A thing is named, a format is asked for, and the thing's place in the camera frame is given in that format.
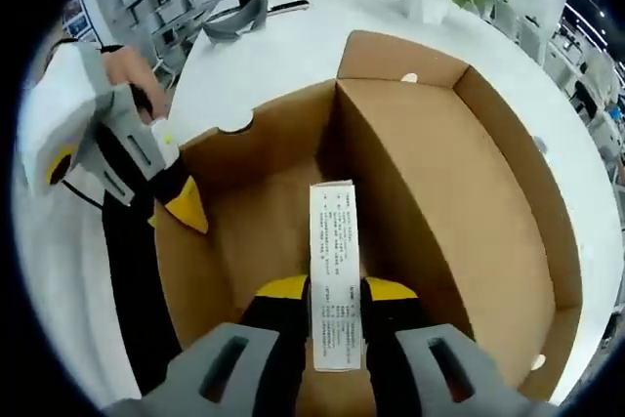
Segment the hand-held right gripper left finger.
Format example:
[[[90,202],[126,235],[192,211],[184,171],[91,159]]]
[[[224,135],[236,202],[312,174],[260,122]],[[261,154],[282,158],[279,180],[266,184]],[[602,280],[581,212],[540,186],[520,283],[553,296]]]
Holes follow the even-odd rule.
[[[224,322],[176,356],[147,395],[107,416],[293,416],[309,337],[304,274],[264,285],[237,323]]]

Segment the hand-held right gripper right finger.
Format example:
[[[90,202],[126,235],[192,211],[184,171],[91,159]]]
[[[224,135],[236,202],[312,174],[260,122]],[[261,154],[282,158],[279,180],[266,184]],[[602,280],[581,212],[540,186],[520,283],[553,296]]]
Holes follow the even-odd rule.
[[[408,287],[360,283],[366,367],[379,416],[555,416],[506,385],[494,360],[451,324],[434,324]]]

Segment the person's left hand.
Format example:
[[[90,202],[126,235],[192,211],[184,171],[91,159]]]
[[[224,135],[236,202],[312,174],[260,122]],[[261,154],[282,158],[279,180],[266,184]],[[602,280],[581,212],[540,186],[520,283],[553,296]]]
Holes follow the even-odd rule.
[[[109,81],[130,85],[135,106],[144,123],[167,116],[168,96],[138,51],[130,46],[112,45],[102,47],[101,54]]]

